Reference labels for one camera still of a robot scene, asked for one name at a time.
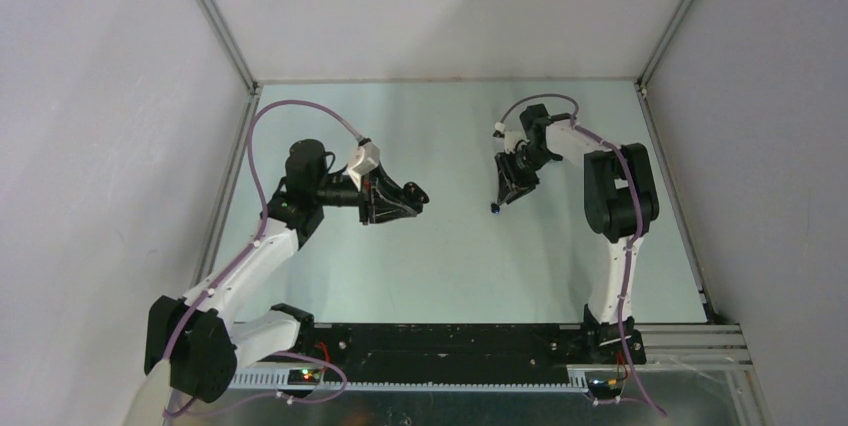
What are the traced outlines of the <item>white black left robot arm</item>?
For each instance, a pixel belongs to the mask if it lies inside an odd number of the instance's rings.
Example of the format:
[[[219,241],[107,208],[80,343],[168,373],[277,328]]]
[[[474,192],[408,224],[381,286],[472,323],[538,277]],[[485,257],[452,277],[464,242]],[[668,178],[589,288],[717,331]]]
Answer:
[[[245,323],[236,320],[271,274],[307,243],[324,219],[324,207],[352,207],[363,225],[414,218],[428,203],[416,183],[399,185],[385,172],[369,140],[347,166],[331,171],[331,157],[315,139],[294,143],[285,174],[264,205],[256,235],[231,263],[178,298],[162,296],[148,313],[144,372],[168,373],[168,386],[211,403],[240,370],[277,352],[304,362],[316,349],[307,314],[274,306]]]

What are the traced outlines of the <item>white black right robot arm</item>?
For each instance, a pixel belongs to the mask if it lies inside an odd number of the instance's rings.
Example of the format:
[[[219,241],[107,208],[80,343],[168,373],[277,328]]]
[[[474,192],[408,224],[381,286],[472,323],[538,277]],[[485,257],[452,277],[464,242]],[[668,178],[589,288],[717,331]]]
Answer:
[[[597,245],[577,353],[587,363],[645,363],[632,289],[639,249],[660,209],[647,148],[617,145],[581,125],[575,113],[552,115],[539,102],[519,119],[518,131],[508,130],[503,120],[494,125],[503,148],[494,156],[498,187],[491,212],[534,191],[543,167],[566,161],[578,168],[586,228]]]

